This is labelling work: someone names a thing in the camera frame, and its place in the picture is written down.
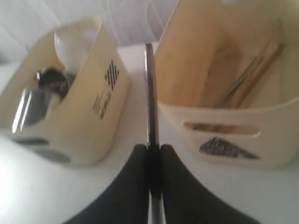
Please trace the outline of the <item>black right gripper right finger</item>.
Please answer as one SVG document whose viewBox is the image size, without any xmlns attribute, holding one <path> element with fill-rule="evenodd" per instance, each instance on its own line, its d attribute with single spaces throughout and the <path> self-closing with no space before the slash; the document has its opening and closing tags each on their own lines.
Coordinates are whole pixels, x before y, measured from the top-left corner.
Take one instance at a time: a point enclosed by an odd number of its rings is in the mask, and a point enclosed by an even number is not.
<svg viewBox="0 0 299 224">
<path fill-rule="evenodd" d="M 165 219 L 168 224 L 257 224 L 259 221 L 225 203 L 183 164 L 171 145 L 160 149 Z"/>
</svg>

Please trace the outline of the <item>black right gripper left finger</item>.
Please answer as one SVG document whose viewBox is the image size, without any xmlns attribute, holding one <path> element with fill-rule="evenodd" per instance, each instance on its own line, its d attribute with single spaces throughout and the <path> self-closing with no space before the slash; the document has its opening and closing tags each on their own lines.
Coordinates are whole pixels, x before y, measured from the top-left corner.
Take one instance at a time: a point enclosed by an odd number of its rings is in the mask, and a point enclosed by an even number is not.
<svg viewBox="0 0 299 224">
<path fill-rule="evenodd" d="M 149 187 L 146 180 L 147 147 L 134 146 L 124 167 L 90 205 L 66 224 L 146 224 Z"/>
</svg>

